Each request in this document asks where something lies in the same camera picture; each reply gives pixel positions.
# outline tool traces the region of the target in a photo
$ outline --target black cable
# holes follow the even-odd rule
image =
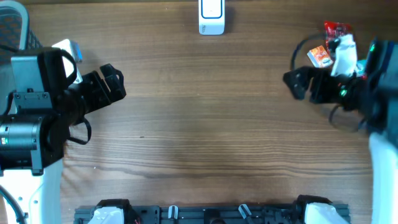
[[[81,144],[81,145],[85,145],[87,144],[90,139],[91,139],[91,125],[90,122],[88,122],[88,120],[86,118],[83,118],[83,122],[86,124],[86,128],[87,128],[87,141],[78,139],[78,138],[74,138],[74,137],[69,137],[68,140],[69,141],[73,141],[77,144]]]
[[[10,193],[2,186],[0,185],[0,194],[4,197],[4,199],[6,199],[6,201],[8,202],[8,204],[12,207],[12,209],[15,212],[15,216],[17,218],[17,222],[19,224],[26,224],[26,220],[25,220],[25,214],[24,212],[21,210],[20,206],[18,205],[18,203],[15,201],[14,197],[12,197],[10,195]]]
[[[18,52],[17,49],[12,48],[12,47],[8,47],[8,46],[3,45],[3,44],[0,44],[0,49],[7,50],[7,51],[10,51],[12,53],[17,53]]]
[[[333,117],[337,111],[338,108],[340,108],[342,105],[336,105],[332,111],[329,114],[329,124],[332,125],[334,128],[339,129],[341,131],[346,131],[349,133],[357,133],[360,129],[362,129],[363,125],[366,123],[366,118],[363,118],[359,123],[358,123],[358,127],[354,128],[354,129],[349,129],[349,128],[342,128],[341,126],[337,126],[334,122],[333,122]]]
[[[290,69],[291,70],[295,70],[295,60],[297,57],[297,53],[300,51],[300,49],[303,47],[303,45],[309,41],[309,40],[317,40],[317,39],[326,39],[326,34],[322,33],[322,34],[313,34],[311,36],[309,36],[307,39],[302,40],[296,47],[296,49],[293,52],[292,55],[292,59],[290,61]]]
[[[6,105],[6,109],[2,113],[3,116],[7,115],[10,112],[12,100],[14,99],[15,92],[16,92],[16,90],[12,90],[10,93],[8,93],[8,96],[6,96],[7,105]]]

